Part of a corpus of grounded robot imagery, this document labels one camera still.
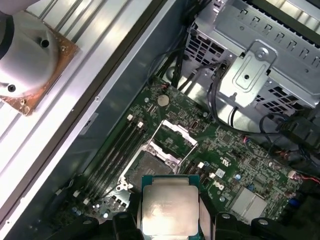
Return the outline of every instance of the copper base plate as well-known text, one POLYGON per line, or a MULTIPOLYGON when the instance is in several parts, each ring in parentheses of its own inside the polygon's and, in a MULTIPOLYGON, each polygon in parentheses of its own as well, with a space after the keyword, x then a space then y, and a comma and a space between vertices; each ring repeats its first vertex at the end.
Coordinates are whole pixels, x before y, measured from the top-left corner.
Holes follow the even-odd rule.
POLYGON ((62 72, 66 69, 68 64, 74 58, 75 54, 78 51, 77 45, 75 45, 70 40, 66 39, 62 36, 59 32, 54 31, 51 29, 52 33, 54 34, 59 48, 59 57, 56 69, 51 76, 51 78, 47 81, 47 83, 39 89, 36 93, 24 97, 8 97, 8 96, 1 96, 4 102, 9 104, 14 109, 18 110, 21 114, 28 116, 32 114, 32 112, 36 109, 39 102, 44 98, 47 92, 51 89, 57 79, 60 77, 62 72))

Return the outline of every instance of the label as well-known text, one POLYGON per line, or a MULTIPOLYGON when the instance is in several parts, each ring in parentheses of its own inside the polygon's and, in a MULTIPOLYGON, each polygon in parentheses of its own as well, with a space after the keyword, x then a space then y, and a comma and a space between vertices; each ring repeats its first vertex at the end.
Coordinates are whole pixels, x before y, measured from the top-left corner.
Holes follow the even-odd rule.
POLYGON ((98 117, 99 113, 94 112, 91 117, 89 118, 89 120, 86 122, 86 124, 84 125, 84 127, 82 128, 82 130, 80 131, 79 135, 85 135, 87 133, 87 131, 89 130, 89 128, 91 127, 91 125, 94 123, 94 121, 96 120, 96 118, 98 117))
POLYGON ((223 171, 222 169, 218 168, 218 170, 215 172, 215 175, 217 175, 219 178, 223 178, 223 176, 225 175, 225 171, 223 171))

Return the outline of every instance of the motherboard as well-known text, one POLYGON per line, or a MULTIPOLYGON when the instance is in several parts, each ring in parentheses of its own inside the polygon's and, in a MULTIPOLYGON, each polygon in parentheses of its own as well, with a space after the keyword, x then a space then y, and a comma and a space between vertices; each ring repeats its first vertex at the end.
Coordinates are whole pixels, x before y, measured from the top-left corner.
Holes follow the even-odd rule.
POLYGON ((130 192, 142 191, 145 175, 199 175, 199 189, 217 211, 247 224, 258 217, 276 220, 301 181, 288 178, 290 169, 267 150, 253 141, 245 145, 244 137, 156 79, 106 139, 67 208, 103 222, 126 210, 130 192))

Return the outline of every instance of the chipset heatsink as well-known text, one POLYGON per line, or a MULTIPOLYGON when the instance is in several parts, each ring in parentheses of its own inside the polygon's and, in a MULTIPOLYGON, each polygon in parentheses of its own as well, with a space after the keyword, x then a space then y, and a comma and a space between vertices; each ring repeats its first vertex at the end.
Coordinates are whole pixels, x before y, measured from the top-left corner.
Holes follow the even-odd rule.
POLYGON ((267 203, 258 195, 242 187, 231 203, 231 210, 238 214, 245 222, 251 224, 253 219, 259 218, 267 203))

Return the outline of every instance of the red wire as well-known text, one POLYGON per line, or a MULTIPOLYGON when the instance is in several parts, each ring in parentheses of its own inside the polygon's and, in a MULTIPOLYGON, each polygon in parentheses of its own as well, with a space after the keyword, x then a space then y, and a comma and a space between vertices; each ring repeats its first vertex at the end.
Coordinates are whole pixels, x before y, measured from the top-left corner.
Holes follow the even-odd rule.
POLYGON ((316 179, 315 177, 308 177, 308 176, 302 176, 302 175, 301 175, 301 178, 302 178, 303 180, 312 180, 312 181, 320 184, 320 180, 316 179))

